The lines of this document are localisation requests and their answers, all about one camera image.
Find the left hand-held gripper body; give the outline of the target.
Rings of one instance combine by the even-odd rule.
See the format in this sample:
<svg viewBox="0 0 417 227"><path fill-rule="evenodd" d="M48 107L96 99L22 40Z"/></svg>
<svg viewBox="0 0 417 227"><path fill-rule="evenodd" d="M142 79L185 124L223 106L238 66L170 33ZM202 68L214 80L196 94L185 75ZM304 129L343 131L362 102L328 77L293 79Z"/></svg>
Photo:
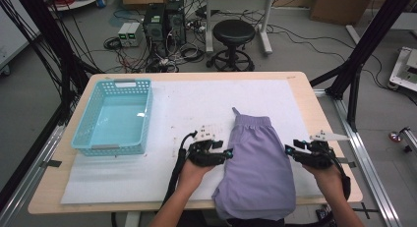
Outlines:
<svg viewBox="0 0 417 227"><path fill-rule="evenodd" d="M226 158L223 151L212 149L213 142L221 141L216 138L216 128L203 125L197 129L193 142L189 145L187 158L200 167L210 167L223 164Z"/></svg>

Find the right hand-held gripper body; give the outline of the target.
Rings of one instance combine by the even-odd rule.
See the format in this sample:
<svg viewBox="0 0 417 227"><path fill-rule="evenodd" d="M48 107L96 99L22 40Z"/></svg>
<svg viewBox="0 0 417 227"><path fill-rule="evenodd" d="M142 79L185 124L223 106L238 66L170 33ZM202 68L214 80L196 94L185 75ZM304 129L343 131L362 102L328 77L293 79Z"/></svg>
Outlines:
<svg viewBox="0 0 417 227"><path fill-rule="evenodd" d="M348 141L349 137L345 135L334 134L325 131L319 131L315 135L310 136L307 142L309 153L301 152L296 154L296 161L304 165L317 168L327 169L331 165L340 168L336 155L331 146L328 145L332 141Z"/></svg>

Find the purple shorts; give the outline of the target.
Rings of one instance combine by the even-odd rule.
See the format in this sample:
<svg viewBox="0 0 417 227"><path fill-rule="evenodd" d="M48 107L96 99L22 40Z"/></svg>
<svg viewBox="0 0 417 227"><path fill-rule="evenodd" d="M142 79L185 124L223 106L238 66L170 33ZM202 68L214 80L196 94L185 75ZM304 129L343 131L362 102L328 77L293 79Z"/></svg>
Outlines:
<svg viewBox="0 0 417 227"><path fill-rule="evenodd" d="M278 221L295 210L296 191L284 146L267 116L235 111L224 176L212 199L222 219Z"/></svg>

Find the light blue plastic basket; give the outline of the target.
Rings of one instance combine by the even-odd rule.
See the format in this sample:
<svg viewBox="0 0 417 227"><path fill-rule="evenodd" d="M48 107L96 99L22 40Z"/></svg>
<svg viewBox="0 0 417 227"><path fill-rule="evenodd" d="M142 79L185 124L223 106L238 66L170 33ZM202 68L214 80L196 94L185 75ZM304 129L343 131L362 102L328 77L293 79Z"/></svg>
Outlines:
<svg viewBox="0 0 417 227"><path fill-rule="evenodd" d="M152 100L150 79L97 81L72 148L85 156L144 154Z"/></svg>

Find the person's left hand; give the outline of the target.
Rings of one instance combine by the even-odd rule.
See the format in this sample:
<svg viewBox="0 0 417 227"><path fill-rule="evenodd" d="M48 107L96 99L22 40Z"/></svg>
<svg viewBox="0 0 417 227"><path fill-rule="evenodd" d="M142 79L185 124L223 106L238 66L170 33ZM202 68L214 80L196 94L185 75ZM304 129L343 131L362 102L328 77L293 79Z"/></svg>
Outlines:
<svg viewBox="0 0 417 227"><path fill-rule="evenodd" d="M187 160L180 173L180 179L177 190L181 194L190 196L200 185L207 172L212 169L210 167L200 167L193 162Z"/></svg>

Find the person's right hand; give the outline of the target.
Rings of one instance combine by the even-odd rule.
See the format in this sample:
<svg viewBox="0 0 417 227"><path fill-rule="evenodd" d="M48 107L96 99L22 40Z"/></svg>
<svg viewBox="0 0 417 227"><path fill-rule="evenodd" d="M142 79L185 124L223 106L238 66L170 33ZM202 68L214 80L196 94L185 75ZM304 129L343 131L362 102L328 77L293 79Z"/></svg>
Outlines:
<svg viewBox="0 0 417 227"><path fill-rule="evenodd" d="M314 176L326 199L344 199L341 175L334 166L327 169L317 169L304 165L304 168Z"/></svg>

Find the black tape strip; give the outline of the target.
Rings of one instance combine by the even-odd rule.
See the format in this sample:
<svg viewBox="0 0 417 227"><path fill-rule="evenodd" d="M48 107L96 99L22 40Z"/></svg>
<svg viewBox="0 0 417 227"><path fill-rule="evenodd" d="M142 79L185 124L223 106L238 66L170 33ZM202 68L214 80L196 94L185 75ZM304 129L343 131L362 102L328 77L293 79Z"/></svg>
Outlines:
<svg viewBox="0 0 417 227"><path fill-rule="evenodd" d="M58 160L48 160L48 161L42 161L40 163L40 167L41 168L46 168L46 167L60 167L60 165L62 164L62 161L58 161Z"/></svg>
<svg viewBox="0 0 417 227"><path fill-rule="evenodd" d="M357 167L354 161L349 161L346 157L337 157L337 160L341 164L347 164L350 168Z"/></svg>

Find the dark device on floor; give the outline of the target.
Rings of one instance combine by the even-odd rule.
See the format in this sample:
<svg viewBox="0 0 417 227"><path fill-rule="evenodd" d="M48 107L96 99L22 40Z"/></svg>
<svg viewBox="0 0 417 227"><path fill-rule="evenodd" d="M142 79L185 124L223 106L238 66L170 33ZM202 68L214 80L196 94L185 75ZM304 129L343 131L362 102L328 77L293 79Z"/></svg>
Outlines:
<svg viewBox="0 0 417 227"><path fill-rule="evenodd" d="M331 212L331 208L327 204L323 204L316 210L320 227L335 227L335 221Z"/></svg>

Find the metal stand with red wheel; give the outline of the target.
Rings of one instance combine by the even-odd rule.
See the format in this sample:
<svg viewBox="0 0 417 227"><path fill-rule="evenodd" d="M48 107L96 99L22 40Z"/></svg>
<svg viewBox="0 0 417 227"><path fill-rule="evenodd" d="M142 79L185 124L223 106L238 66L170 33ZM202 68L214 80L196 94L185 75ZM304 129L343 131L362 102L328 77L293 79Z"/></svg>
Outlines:
<svg viewBox="0 0 417 227"><path fill-rule="evenodd" d="M405 127L398 132L391 132L388 137L393 142L403 142L405 144L404 152L417 152L417 137L409 127Z"/></svg>

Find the black computer tower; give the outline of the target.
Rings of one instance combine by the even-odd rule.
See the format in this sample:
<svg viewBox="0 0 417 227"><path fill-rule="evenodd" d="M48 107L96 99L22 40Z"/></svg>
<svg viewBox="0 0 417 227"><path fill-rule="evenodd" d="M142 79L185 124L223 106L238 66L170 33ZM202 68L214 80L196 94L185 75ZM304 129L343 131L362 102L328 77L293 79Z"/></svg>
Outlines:
<svg viewBox="0 0 417 227"><path fill-rule="evenodd" d="M150 3L147 6L144 18L144 31L153 41L162 41L165 37L165 5L163 3Z"/></svg>
<svg viewBox="0 0 417 227"><path fill-rule="evenodd" d="M186 43L184 0L170 0L165 6L168 29L173 40L183 45Z"/></svg>

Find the white power supply unit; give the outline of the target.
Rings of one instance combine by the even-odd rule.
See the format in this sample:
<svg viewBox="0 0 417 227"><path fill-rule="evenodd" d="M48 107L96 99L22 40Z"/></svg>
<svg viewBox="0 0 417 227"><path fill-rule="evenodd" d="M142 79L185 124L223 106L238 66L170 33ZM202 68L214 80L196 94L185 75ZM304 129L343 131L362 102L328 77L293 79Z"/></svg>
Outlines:
<svg viewBox="0 0 417 227"><path fill-rule="evenodd" d="M128 42L130 46L136 47L140 44L140 30L141 24L140 23L131 23L127 34L128 34Z"/></svg>
<svg viewBox="0 0 417 227"><path fill-rule="evenodd" d="M118 31L118 37L123 47L127 47L130 44L129 39L128 39L128 30L130 26L131 26L130 23L124 23Z"/></svg>

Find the large cardboard box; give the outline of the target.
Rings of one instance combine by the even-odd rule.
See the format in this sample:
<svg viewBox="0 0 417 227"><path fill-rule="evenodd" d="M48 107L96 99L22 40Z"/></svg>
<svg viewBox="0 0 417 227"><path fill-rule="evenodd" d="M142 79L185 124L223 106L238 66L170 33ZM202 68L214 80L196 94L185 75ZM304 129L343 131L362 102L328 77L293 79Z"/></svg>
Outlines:
<svg viewBox="0 0 417 227"><path fill-rule="evenodd" d="M355 26L371 0L314 0L310 19L317 22Z"/></svg>

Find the white panel cart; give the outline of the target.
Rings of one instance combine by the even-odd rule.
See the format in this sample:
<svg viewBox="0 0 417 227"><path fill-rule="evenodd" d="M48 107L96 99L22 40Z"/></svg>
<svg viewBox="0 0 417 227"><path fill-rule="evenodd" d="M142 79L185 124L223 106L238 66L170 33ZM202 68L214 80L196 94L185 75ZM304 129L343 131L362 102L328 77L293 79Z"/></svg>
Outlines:
<svg viewBox="0 0 417 227"><path fill-rule="evenodd" d="M29 28L31 38L38 37L40 31L21 2L19 0L6 1L17 12L19 17L23 19L23 24ZM28 40L0 6L0 75L9 76L11 74L9 62L28 45Z"/></svg>

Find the aluminium rail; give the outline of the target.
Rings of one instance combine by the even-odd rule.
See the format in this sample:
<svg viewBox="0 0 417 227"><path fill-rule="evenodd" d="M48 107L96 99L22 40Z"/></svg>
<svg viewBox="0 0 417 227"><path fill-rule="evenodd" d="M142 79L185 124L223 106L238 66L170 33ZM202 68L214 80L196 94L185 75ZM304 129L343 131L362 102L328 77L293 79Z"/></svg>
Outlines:
<svg viewBox="0 0 417 227"><path fill-rule="evenodd" d="M34 160L30 162L25 176L6 202L5 208L0 212L0 227L9 227L28 202L30 195L37 187L47 168L41 168L40 163L52 160L52 156L63 137L65 129L65 126L55 126L50 133L45 134L46 139L38 146L39 151L35 154Z"/></svg>
<svg viewBox="0 0 417 227"><path fill-rule="evenodd" d="M378 175L378 172L359 133L355 132L347 122L347 106L342 100L331 99L330 102L334 105L343 129L349 137L349 142L355 158L359 163L362 174L365 177L366 183L374 201L377 204L378 210L384 220L384 223L387 227L402 227L394 206L390 201L383 182Z"/></svg>

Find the white desk frame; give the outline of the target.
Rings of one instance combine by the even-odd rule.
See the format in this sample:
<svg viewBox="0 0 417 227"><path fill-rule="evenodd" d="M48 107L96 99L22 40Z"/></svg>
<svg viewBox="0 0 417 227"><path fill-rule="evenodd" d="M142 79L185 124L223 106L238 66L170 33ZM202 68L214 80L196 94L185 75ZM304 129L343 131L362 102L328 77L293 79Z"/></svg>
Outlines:
<svg viewBox="0 0 417 227"><path fill-rule="evenodd" d="M206 21L206 53L212 53L213 49L213 19L211 17L212 10L219 11L256 11L262 10L264 16L262 22L256 25L258 34L261 38L261 42L266 54L272 53L272 48L267 34L268 21L270 16L271 7L274 0L207 0L207 21Z"/></svg>

